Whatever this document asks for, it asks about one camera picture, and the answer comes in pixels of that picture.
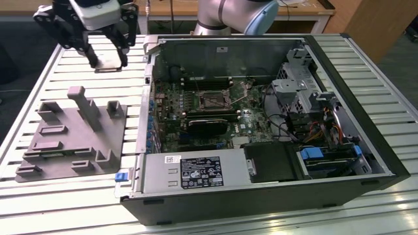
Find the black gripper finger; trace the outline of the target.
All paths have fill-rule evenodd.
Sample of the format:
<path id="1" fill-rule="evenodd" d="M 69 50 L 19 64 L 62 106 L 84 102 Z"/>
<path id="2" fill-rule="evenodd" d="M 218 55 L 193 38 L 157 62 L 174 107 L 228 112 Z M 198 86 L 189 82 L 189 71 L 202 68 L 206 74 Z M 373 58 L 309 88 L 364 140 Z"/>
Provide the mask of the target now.
<path id="1" fill-rule="evenodd" d="M 57 41 L 64 49 L 73 48 L 86 57 L 92 68 L 97 65 L 97 56 L 88 43 L 86 29 L 70 5 L 41 5 L 33 14 L 33 20 Z"/>
<path id="2" fill-rule="evenodd" d="M 120 3 L 118 21 L 124 23 L 124 30 L 120 30 L 117 23 L 104 27 L 104 35 L 116 47 L 121 67 L 125 67 L 128 63 L 129 47 L 136 44 L 137 10 L 134 3 Z"/>

